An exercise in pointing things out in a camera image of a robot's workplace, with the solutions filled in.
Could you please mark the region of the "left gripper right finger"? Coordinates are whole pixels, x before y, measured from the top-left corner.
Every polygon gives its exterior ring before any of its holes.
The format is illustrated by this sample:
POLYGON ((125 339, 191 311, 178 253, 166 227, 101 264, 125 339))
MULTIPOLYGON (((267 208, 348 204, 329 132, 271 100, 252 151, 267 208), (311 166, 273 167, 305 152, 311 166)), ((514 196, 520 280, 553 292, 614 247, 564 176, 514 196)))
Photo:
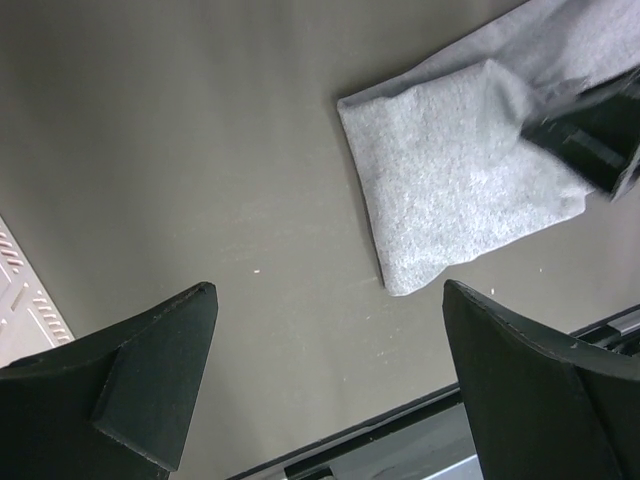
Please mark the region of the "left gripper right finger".
POLYGON ((637 333, 582 340, 454 280, 442 309, 484 478, 638 478, 637 333))

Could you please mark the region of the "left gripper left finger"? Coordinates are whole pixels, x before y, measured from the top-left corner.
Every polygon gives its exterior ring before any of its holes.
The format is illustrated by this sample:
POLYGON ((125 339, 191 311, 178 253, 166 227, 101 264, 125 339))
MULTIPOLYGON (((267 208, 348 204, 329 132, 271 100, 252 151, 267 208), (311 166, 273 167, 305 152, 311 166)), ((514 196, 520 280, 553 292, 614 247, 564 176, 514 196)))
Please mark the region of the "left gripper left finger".
POLYGON ((4 479, 178 470, 218 314, 214 284, 1 370, 4 479))

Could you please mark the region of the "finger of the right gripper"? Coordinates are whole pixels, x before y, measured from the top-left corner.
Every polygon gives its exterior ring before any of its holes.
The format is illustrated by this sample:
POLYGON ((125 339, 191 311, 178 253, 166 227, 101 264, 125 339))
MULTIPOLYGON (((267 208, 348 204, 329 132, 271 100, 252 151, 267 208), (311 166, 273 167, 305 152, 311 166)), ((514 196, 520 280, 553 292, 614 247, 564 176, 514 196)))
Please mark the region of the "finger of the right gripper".
POLYGON ((527 120, 520 137, 619 198, 639 182, 639 71, 557 101, 527 120))

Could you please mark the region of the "grey t shirt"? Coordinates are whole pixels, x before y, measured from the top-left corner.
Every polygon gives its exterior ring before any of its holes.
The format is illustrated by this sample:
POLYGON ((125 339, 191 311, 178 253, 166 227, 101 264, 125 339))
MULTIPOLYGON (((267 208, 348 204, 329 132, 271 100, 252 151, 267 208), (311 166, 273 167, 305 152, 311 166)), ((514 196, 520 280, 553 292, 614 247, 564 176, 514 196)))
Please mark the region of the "grey t shirt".
POLYGON ((528 1, 341 98, 388 293, 582 214, 587 183, 521 127, 638 62, 637 2, 528 1))

